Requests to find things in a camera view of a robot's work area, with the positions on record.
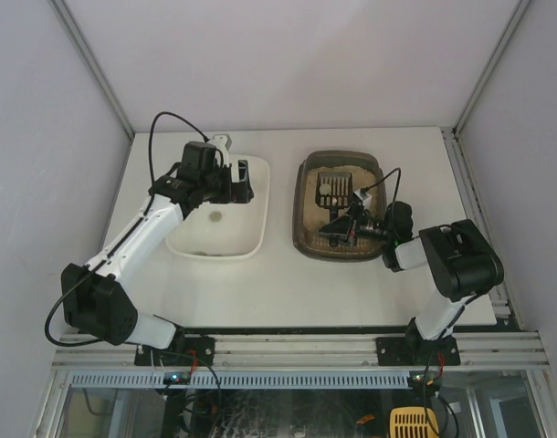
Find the black slotted litter scoop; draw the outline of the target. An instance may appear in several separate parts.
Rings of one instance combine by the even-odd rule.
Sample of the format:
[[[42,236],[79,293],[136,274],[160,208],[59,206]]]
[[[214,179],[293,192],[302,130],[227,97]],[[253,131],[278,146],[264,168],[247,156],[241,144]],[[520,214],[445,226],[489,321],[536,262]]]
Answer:
[[[323,183],[331,185],[331,194],[321,196],[319,187]],[[347,209],[352,199],[351,172],[319,172],[317,176],[315,204],[329,212],[330,221],[339,217],[339,211]]]

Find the white plastic waste tray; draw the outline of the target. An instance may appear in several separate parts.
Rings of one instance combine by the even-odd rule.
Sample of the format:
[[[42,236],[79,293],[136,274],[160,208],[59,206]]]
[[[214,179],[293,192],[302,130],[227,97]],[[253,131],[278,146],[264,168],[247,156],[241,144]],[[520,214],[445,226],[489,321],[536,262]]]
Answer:
[[[258,157],[231,154],[232,167],[238,160],[247,160],[254,198],[246,204],[204,203],[165,237],[168,249],[179,256],[206,260],[251,257],[261,247],[267,215],[270,188],[270,168]],[[218,211],[223,217],[213,223],[209,214]]]

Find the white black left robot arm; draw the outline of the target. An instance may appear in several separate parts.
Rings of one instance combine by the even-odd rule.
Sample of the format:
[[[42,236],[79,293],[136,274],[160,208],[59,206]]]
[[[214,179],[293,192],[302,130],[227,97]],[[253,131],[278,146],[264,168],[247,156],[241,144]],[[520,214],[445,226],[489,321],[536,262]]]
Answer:
[[[127,286],[162,240],[202,204],[253,199],[248,163],[231,163],[230,144],[226,134],[186,143],[181,160],[151,178],[146,202],[125,229],[85,264],[64,268],[58,307],[69,326],[89,334],[92,343],[170,347],[177,326],[138,310]]]

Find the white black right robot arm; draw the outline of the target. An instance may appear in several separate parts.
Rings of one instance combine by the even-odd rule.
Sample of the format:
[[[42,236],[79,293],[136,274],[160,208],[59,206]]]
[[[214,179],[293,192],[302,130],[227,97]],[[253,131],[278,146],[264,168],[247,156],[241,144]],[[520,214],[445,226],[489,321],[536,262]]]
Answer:
[[[402,337],[376,340],[381,366],[458,365],[453,330],[468,305],[504,280],[499,256],[469,219],[413,231],[412,208],[390,203],[378,220],[360,201],[322,226],[331,245],[367,238],[384,244],[382,259],[393,272],[425,266],[435,284],[425,308],[412,318]]]

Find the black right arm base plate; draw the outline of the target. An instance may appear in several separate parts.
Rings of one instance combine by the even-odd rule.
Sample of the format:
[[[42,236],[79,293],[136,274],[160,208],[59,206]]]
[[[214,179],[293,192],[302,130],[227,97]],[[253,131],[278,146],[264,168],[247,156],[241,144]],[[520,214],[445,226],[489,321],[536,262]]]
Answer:
[[[375,345],[380,366],[439,365],[441,359],[448,366],[461,364],[457,340],[452,336],[441,340],[419,340],[416,343],[401,337],[379,337]]]

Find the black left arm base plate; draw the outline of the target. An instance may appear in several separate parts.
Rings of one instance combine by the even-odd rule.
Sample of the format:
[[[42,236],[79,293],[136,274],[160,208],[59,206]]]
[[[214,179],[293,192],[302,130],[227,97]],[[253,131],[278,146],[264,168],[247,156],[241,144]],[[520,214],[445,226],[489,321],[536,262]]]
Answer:
[[[165,350],[140,346],[135,352],[134,365],[141,367],[189,367],[209,365],[214,361],[215,339],[207,336],[175,339]]]

